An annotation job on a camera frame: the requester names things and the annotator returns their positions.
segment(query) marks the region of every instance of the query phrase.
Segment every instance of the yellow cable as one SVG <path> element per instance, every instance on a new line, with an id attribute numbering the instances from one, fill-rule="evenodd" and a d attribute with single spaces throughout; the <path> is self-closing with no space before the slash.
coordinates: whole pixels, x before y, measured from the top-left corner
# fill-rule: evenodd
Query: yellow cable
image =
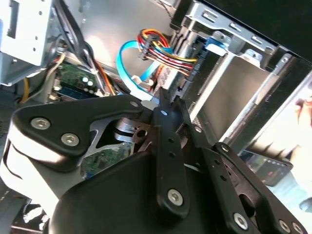
<path id="1" fill-rule="evenodd" d="M 166 40 L 167 44 L 169 45 L 169 42 L 167 41 L 166 37 L 165 37 L 160 31 L 158 31 L 158 30 L 156 30 L 156 29 L 153 29 L 153 28 L 144 29 L 144 30 L 142 31 L 142 34 L 148 37 L 148 35 L 145 34 L 145 33 L 148 32 L 148 31 L 154 31 L 154 32 L 160 34 L 160 35 Z"/>
<path id="2" fill-rule="evenodd" d="M 24 94 L 22 99 L 20 100 L 20 103 L 25 103 L 28 99 L 28 95 L 29 95 L 29 82 L 28 82 L 28 78 L 24 78 Z"/>
<path id="3" fill-rule="evenodd" d="M 154 58 L 152 58 L 152 57 L 150 57 L 150 56 L 146 56 L 146 58 L 148 58 L 148 59 L 150 59 L 150 60 L 153 60 L 153 61 L 157 61 L 156 59 L 154 59 Z M 179 69 L 177 69 L 177 68 L 171 67 L 171 66 L 169 66 L 169 65 L 167 65 L 167 64 L 164 64 L 164 63 L 161 63 L 161 64 L 162 64 L 163 66 L 165 66 L 165 67 L 169 67 L 169 68 L 171 68 L 171 69 L 177 70 L 178 72 L 180 72 L 180 73 L 186 75 L 187 77 L 189 76 L 189 74 L 187 74 L 187 73 L 184 72 L 184 71 L 181 71 L 181 70 L 179 70 Z"/>
<path id="4" fill-rule="evenodd" d="M 185 62 L 196 62 L 197 59 L 195 58 L 181 58 L 179 56 L 175 56 L 175 55 L 171 55 L 171 54 L 168 54 L 166 51 L 164 51 L 159 45 L 157 45 L 157 43 L 155 41 L 153 41 L 153 44 L 155 45 L 155 47 L 162 51 L 166 56 L 170 57 L 170 58 L 173 58 L 173 59 L 178 59 L 178 60 L 182 60 L 182 61 L 185 61 Z"/>
<path id="5" fill-rule="evenodd" d="M 100 74 L 103 76 L 103 78 L 104 78 L 104 80 L 105 80 L 105 82 L 106 82 L 106 84 L 107 84 L 108 89 L 110 90 L 111 94 L 112 94 L 113 96 L 115 96 L 116 93 L 114 92 L 114 90 L 113 90 L 113 88 L 112 88 L 112 85 L 111 85 L 111 83 L 109 82 L 109 79 L 108 79 L 106 73 L 104 72 L 104 69 L 101 67 L 101 65 L 100 65 L 97 61 L 96 61 L 96 64 L 97 64 L 98 71 L 99 71 Z"/>
<path id="6" fill-rule="evenodd" d="M 158 34 L 160 34 L 162 37 L 164 37 L 164 39 L 166 40 L 166 42 L 168 43 L 169 45 L 169 42 L 167 41 L 167 39 L 165 38 L 165 36 L 158 30 L 156 29 L 153 29 L 153 28 L 147 28 L 147 29 L 144 29 L 142 31 L 142 34 L 145 38 L 148 38 L 148 35 L 146 34 L 146 32 L 149 32 L 149 31 L 154 31 Z M 153 41 L 153 44 L 159 49 L 161 50 L 165 55 L 167 55 L 168 57 L 171 57 L 173 59 L 179 59 L 179 60 L 182 60 L 182 61 L 185 61 L 185 62 L 196 62 L 197 59 L 195 58 L 181 58 L 179 56 L 175 56 L 175 55 L 171 55 L 171 54 L 168 54 L 166 51 L 164 51 L 155 41 Z"/>

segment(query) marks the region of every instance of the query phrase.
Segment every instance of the gray metal panel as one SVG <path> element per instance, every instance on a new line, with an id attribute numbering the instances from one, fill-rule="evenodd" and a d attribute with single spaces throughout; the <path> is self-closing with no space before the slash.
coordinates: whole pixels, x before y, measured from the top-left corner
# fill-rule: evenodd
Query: gray metal panel
<path id="1" fill-rule="evenodd" d="M 170 34 L 170 18 L 165 9 L 148 0 L 88 0 L 89 9 L 80 13 L 80 1 L 66 0 L 85 40 L 92 46 L 96 59 L 116 68 L 116 57 L 121 46 L 136 40 L 141 29 L 155 28 Z M 123 61 L 130 74 L 141 75 L 149 62 L 138 57 L 137 49 L 123 54 Z"/>
<path id="2" fill-rule="evenodd" d="M 240 58 L 233 59 L 202 107 L 216 139 L 223 136 L 268 74 Z"/>

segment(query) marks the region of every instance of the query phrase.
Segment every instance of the capacitor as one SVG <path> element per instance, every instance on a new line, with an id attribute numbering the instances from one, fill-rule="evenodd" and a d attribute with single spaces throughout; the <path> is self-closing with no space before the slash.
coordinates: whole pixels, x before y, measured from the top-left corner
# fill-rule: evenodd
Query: capacitor
<path id="1" fill-rule="evenodd" d="M 82 78 L 82 82 L 87 83 L 89 81 L 89 79 L 87 77 Z"/>
<path id="2" fill-rule="evenodd" d="M 90 80 L 88 81 L 88 86 L 92 86 L 93 85 L 93 82 Z"/>

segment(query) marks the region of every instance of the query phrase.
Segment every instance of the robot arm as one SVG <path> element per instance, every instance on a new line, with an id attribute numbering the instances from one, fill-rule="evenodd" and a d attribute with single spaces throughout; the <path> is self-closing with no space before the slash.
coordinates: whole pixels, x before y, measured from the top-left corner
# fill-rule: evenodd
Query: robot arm
<path id="1" fill-rule="evenodd" d="M 52 234 L 307 233 L 229 146 L 207 142 L 181 99 L 171 105 L 160 89 L 159 101 L 153 110 L 128 95 L 20 109 L 1 177 L 42 205 Z M 123 140 L 135 153 L 82 181 L 83 158 Z"/>

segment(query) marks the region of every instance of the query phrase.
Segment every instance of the yellow wire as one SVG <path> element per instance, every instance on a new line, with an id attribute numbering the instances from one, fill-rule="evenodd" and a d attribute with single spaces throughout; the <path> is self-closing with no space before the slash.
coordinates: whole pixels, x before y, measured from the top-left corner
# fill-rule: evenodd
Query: yellow wire
<path id="1" fill-rule="evenodd" d="M 171 57 L 173 59 L 178 59 L 178 60 L 182 60 L 182 61 L 185 61 L 185 62 L 196 62 L 197 59 L 195 58 L 181 58 L 179 56 L 175 56 L 175 55 L 171 55 L 171 54 L 168 54 L 166 51 L 164 51 L 159 45 L 157 45 L 157 43 L 155 41 L 153 41 L 153 44 L 156 46 L 156 48 L 160 51 L 162 51 L 166 56 L 168 57 Z"/>
<path id="2" fill-rule="evenodd" d="M 161 36 L 164 37 L 164 39 L 166 40 L 166 42 L 169 44 L 169 42 L 167 41 L 167 39 L 165 38 L 165 36 L 158 30 L 156 29 L 153 29 L 153 28 L 147 28 L 147 29 L 144 29 L 142 31 L 142 34 L 145 38 L 148 38 L 148 35 L 146 34 L 146 32 L 149 32 L 149 31 L 154 31 L 158 34 L 160 34 Z M 165 55 L 171 57 L 171 58 L 174 58 L 174 59 L 179 59 L 179 60 L 182 60 L 182 61 L 185 61 L 185 62 L 196 62 L 197 59 L 195 58 L 181 58 L 179 56 L 175 56 L 175 55 L 171 55 L 171 54 L 168 54 L 166 51 L 164 51 L 155 41 L 153 41 L 153 44 L 159 49 L 161 50 Z"/>
<path id="3" fill-rule="evenodd" d="M 153 28 L 144 29 L 144 30 L 142 31 L 142 34 L 148 37 L 148 35 L 145 34 L 145 33 L 148 32 L 148 31 L 154 31 L 154 32 L 160 34 L 160 35 L 166 40 L 167 44 L 169 45 L 169 42 L 167 41 L 166 37 L 165 37 L 160 31 L 158 31 L 158 30 L 156 30 L 156 29 L 153 29 Z"/>
<path id="4" fill-rule="evenodd" d="M 28 78 L 24 78 L 24 94 L 22 99 L 20 100 L 20 103 L 25 103 L 28 99 L 28 95 L 29 95 L 29 82 L 28 82 Z"/>
<path id="5" fill-rule="evenodd" d="M 154 59 L 154 58 L 152 58 L 152 57 L 150 57 L 150 56 L 146 56 L 146 58 L 148 58 L 148 59 L 150 59 L 150 60 L 153 60 L 153 61 L 157 61 L 156 59 Z M 171 69 L 177 70 L 178 72 L 180 72 L 180 73 L 186 75 L 187 77 L 189 76 L 189 74 L 187 74 L 186 72 L 181 71 L 181 70 L 179 70 L 179 69 L 177 69 L 177 68 L 171 67 L 171 66 L 169 66 L 169 65 L 167 65 L 167 64 L 164 64 L 164 63 L 162 63 L 162 65 L 165 66 L 165 67 L 169 67 L 169 68 L 171 68 Z"/>

